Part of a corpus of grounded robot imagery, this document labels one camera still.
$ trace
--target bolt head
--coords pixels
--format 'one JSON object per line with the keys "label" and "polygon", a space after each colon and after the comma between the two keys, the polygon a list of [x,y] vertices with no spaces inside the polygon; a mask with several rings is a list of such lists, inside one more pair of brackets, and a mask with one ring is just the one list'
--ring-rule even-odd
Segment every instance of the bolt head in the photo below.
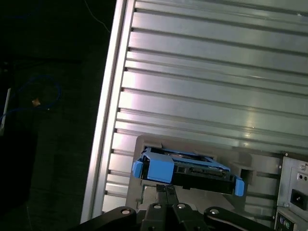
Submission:
{"label": "bolt head", "polygon": [[219,213],[219,211],[217,209],[211,209],[210,213],[213,214],[213,215],[216,215],[216,214]]}
{"label": "bolt head", "polygon": [[178,208],[185,208],[184,204],[178,204]]}
{"label": "bolt head", "polygon": [[126,214],[130,213],[130,210],[129,209],[123,209],[121,212],[122,212],[122,214],[126,215]]}

